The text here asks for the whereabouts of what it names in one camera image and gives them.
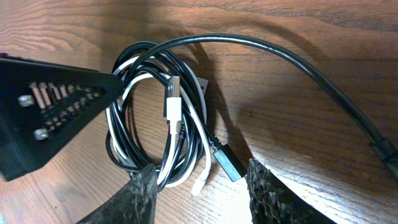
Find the cable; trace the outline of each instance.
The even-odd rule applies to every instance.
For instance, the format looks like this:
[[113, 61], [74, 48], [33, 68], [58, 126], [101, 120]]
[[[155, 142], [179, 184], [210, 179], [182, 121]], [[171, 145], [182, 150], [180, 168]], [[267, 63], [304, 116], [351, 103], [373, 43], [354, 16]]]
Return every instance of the cable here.
[[[159, 190], [164, 187], [175, 187], [184, 182], [192, 173], [195, 164], [206, 156], [206, 166], [197, 178], [191, 193], [198, 195], [204, 186], [211, 167], [210, 145], [215, 150], [215, 157], [231, 180], [241, 178], [245, 168], [228, 145], [222, 145], [218, 138], [206, 126], [206, 104], [199, 82], [192, 69], [183, 63], [169, 49], [186, 44], [199, 42], [227, 42], [243, 44], [276, 54], [295, 65], [314, 80], [362, 129], [364, 134], [375, 146], [380, 158], [398, 178], [398, 152], [388, 139], [384, 138], [370, 120], [319, 70], [293, 52], [265, 40], [235, 34], [202, 34], [172, 39], [157, 45], [153, 42], [137, 42], [126, 48], [118, 57], [113, 67], [113, 74], [124, 81], [125, 91], [118, 104], [114, 101], [106, 109], [109, 132], [106, 138], [107, 152], [111, 160], [120, 168], [129, 172], [137, 172], [152, 162], [133, 141], [124, 123], [126, 100], [130, 97], [133, 86], [140, 80], [154, 77], [166, 88], [172, 77], [179, 77], [182, 96], [182, 128], [179, 139], [176, 139], [176, 122], [170, 125], [172, 134], [168, 134], [163, 162], [156, 167]], [[110, 139], [113, 140], [113, 156]], [[183, 142], [186, 151], [180, 155]]]

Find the wood grain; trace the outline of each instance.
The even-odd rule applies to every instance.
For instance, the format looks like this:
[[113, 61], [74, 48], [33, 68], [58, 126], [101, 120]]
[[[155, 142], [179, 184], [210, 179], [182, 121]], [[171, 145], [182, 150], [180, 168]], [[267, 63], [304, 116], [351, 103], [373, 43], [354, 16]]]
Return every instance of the wood grain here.
[[[81, 0], [0, 2], [0, 51], [109, 72], [138, 40], [229, 32], [265, 39], [311, 61], [398, 145], [398, 2], [386, 0]], [[397, 223], [398, 184], [350, 118], [311, 79], [269, 53], [233, 44], [174, 49], [209, 79], [209, 125], [245, 162], [260, 160], [338, 223]], [[143, 147], [161, 158], [163, 91], [145, 80], [129, 110]], [[128, 180], [108, 159], [100, 114], [44, 168], [0, 183], [0, 221], [74, 223]], [[202, 161], [162, 191], [156, 223], [250, 223], [244, 180], [213, 164], [190, 195]]]

